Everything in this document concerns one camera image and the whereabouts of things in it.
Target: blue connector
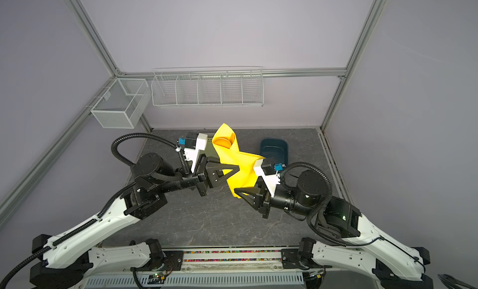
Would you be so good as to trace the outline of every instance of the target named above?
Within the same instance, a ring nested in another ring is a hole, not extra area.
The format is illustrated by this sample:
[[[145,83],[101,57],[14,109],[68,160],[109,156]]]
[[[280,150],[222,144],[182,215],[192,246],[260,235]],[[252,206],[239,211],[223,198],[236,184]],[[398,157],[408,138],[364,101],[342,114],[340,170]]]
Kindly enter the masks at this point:
[[[282,171],[282,164],[281,163],[277,163],[274,165],[274,169],[278,172],[278,171]]]

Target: wire shelf basket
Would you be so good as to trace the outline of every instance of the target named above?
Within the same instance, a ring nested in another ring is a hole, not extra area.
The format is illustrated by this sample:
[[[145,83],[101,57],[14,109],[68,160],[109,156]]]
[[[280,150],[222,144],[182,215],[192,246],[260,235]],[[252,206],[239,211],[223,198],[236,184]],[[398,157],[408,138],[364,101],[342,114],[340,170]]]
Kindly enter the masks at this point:
[[[117,78],[91,113],[104,128],[134,129],[150,100],[146,79]]]
[[[154,76],[152,103],[157,107],[262,106],[262,70],[162,72]]]

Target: yellow cloth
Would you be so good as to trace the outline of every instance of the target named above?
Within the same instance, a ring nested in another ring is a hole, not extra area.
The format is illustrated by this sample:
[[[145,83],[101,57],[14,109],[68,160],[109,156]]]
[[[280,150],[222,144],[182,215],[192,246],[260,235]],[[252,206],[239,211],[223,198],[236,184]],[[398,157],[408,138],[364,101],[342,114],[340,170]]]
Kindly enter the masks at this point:
[[[239,165],[239,172],[228,178],[228,185],[231,189],[232,195],[240,199],[240,197],[234,193],[234,189],[240,187],[253,187],[256,184],[257,175],[254,172],[254,163],[264,157],[239,151],[236,134],[225,123],[221,125],[218,131],[214,134],[212,145],[214,146],[214,149],[216,149],[221,163]],[[231,170],[222,171],[224,174],[227,174]]]

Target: gray table surface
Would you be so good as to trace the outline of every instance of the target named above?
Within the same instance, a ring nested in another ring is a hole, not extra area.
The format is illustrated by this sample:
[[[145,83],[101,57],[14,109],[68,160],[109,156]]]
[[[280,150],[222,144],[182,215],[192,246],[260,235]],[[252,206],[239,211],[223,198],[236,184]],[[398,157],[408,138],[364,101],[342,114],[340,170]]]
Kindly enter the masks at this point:
[[[287,141],[289,163],[307,161],[321,168],[332,180],[332,174],[315,129],[254,129],[235,130],[239,149],[259,154],[265,138]],[[153,134],[176,141],[186,136],[184,130],[156,130]],[[148,140],[142,154],[156,152],[173,167],[179,167],[177,153],[170,147]],[[287,177],[287,183],[296,179]],[[302,237],[318,238],[305,221],[297,221],[279,209],[271,209],[269,219],[263,219],[242,199],[232,196],[228,186],[208,189],[201,197],[197,190],[167,193],[168,203],[156,213],[113,234],[104,245],[128,245],[148,238],[158,239],[163,247],[191,245],[297,245]]]

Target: yellow fabric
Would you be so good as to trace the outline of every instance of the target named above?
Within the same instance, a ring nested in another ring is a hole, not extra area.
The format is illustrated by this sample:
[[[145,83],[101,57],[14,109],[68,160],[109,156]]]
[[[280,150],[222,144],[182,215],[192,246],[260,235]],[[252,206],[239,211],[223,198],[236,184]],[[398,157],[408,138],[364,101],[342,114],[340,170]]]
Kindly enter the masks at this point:
[[[228,185],[231,189],[232,195],[240,199],[240,197],[234,193],[234,189],[240,187],[253,187],[256,184],[257,175],[254,172],[254,163],[264,157],[239,151],[236,134],[225,123],[221,125],[218,131],[214,134],[212,145],[214,146],[214,149],[216,149],[221,163],[239,166],[239,172],[228,178]],[[227,174],[231,170],[222,171],[224,174]]]

